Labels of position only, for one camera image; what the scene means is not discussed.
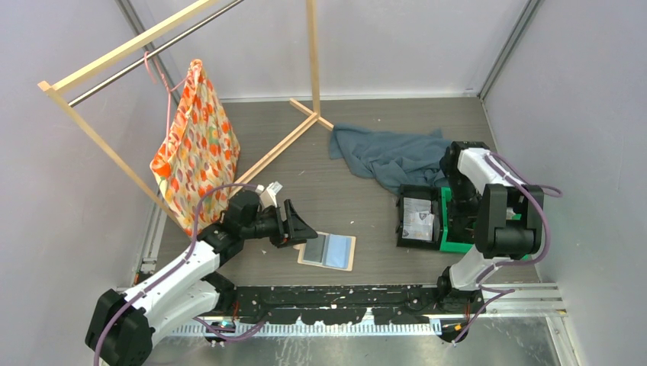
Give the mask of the black VIP credit card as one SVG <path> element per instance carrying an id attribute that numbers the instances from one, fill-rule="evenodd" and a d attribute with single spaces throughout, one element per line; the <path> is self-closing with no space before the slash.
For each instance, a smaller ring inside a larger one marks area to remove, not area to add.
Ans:
<path id="1" fill-rule="evenodd" d="M 316 238 L 309 239 L 304 244 L 303 261 L 314 264 L 323 264 L 327 250 L 327 235 L 319 234 Z"/>

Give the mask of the beige leather card holder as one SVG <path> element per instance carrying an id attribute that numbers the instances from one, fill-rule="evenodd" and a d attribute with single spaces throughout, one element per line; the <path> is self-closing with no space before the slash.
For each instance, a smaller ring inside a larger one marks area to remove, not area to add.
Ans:
<path id="1" fill-rule="evenodd" d="M 304 243 L 295 246 L 295 249 L 298 251 L 297 263 L 337 271 L 352 271 L 356 250 L 356 237 L 324 232 L 318 232 L 317 235 L 319 234 L 327 235 L 327 250 L 323 258 L 323 264 L 303 261 Z"/>

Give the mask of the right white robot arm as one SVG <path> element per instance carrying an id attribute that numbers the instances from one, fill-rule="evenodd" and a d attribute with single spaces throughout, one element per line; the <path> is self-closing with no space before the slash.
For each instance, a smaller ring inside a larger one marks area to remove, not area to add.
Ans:
<path id="1" fill-rule="evenodd" d="M 454 313 L 475 302 L 480 286 L 499 268 L 522 265 L 540 250 L 544 191 L 506 169 L 483 142 L 450 143 L 440 167 L 449 185 L 436 202 L 439 237 L 472 243 L 436 283 L 436 305 Z"/>

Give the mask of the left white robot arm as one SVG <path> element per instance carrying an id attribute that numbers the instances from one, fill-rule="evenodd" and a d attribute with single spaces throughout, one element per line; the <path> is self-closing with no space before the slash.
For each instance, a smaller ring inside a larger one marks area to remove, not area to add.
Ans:
<path id="1" fill-rule="evenodd" d="M 209 311 L 228 314 L 233 285 L 213 281 L 246 240 L 267 238 L 282 248 L 317 238 L 291 200 L 278 205 L 278 182 L 237 187 L 218 218 L 193 229 L 181 255 L 138 285 L 123 292 L 109 289 L 98 298 L 85 336 L 95 365 L 142 365 L 157 343 L 187 319 Z"/>

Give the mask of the black tray with cards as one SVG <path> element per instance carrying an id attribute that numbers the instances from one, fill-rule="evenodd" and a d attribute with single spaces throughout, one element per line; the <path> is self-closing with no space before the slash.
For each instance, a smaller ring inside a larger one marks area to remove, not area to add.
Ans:
<path id="1" fill-rule="evenodd" d="M 439 251 L 442 216 L 441 189 L 400 185 L 398 189 L 397 247 Z"/>

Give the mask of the green plastic bin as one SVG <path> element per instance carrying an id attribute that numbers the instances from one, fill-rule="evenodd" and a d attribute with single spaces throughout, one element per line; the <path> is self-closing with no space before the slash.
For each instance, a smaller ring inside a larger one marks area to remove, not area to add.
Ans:
<path id="1" fill-rule="evenodd" d="M 432 239 L 442 252 L 476 249 L 484 258 L 521 260 L 538 249 L 538 215 L 516 188 L 486 185 L 437 188 L 431 198 Z"/>

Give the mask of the blue grey cloth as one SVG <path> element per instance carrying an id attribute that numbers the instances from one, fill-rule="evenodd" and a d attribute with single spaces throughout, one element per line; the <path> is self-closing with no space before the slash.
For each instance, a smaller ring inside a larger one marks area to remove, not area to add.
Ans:
<path id="1" fill-rule="evenodd" d="M 354 176 L 374 179 L 397 194 L 401 185 L 446 187 L 440 160 L 450 143 L 441 129 L 397 133 L 337 124 L 330 135 L 329 157 L 344 160 Z"/>

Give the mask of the orange floral fabric bag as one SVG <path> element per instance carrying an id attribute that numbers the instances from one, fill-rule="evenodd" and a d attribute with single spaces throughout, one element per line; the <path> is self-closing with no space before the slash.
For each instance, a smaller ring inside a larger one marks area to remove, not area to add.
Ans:
<path id="1" fill-rule="evenodd" d="M 166 136 L 150 169 L 188 236 L 227 207 L 240 143 L 200 59 L 191 61 L 176 108 L 167 107 Z"/>

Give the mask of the metal hanging rod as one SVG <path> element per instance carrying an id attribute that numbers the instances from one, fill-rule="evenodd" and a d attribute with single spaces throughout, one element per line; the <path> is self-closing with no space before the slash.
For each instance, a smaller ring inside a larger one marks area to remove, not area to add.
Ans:
<path id="1" fill-rule="evenodd" d="M 171 48 L 181 40 L 184 40 L 186 37 L 192 35 L 196 31 L 200 30 L 207 24 L 211 23 L 212 21 L 216 20 L 219 18 L 221 15 L 226 14 L 228 11 L 231 9 L 235 8 L 236 6 L 244 3 L 244 0 L 236 0 L 232 1 L 229 4 L 225 5 L 218 11 L 210 14 L 206 18 L 203 18 L 199 22 L 193 24 L 190 28 L 184 30 L 180 34 L 176 35 L 173 37 L 171 40 L 166 41 L 165 43 L 161 44 L 159 47 L 153 48 L 151 52 L 148 52 L 146 54 L 146 57 L 142 56 L 139 60 L 132 62 L 130 65 L 126 66 L 119 72 L 116 72 L 115 74 L 111 75 L 107 79 L 103 80 L 102 82 L 98 83 L 96 86 L 93 88 L 90 88 L 88 91 L 84 92 L 83 94 L 77 96 L 76 98 L 72 99 L 69 102 L 70 107 L 75 107 L 85 100 L 89 99 L 90 97 L 94 96 L 95 94 L 99 93 L 103 89 L 107 88 L 109 85 L 113 84 L 117 80 L 123 78 L 125 75 L 129 74 L 130 72 L 133 72 L 135 69 L 138 67 L 142 66 L 144 62 L 148 59 L 153 58 L 154 56 L 158 56 L 159 54 L 163 53 L 167 49 Z"/>

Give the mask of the wooden clothes rack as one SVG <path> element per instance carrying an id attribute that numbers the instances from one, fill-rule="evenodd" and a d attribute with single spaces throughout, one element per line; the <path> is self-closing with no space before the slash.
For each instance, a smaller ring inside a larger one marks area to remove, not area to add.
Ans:
<path id="1" fill-rule="evenodd" d="M 46 217 L 74 228 L 126 220 L 142 224 L 151 200 L 72 118 L 37 87 L 55 82 L 132 38 L 113 1 L 35 1 L 37 50 L 33 125 L 41 128 L 46 181 L 34 189 Z M 202 59 L 223 98 L 304 95 L 308 87 L 305 6 L 247 1 L 173 46 L 172 70 Z M 79 106 L 79 114 L 144 177 L 163 137 L 163 90 L 145 69 L 119 79 Z"/>

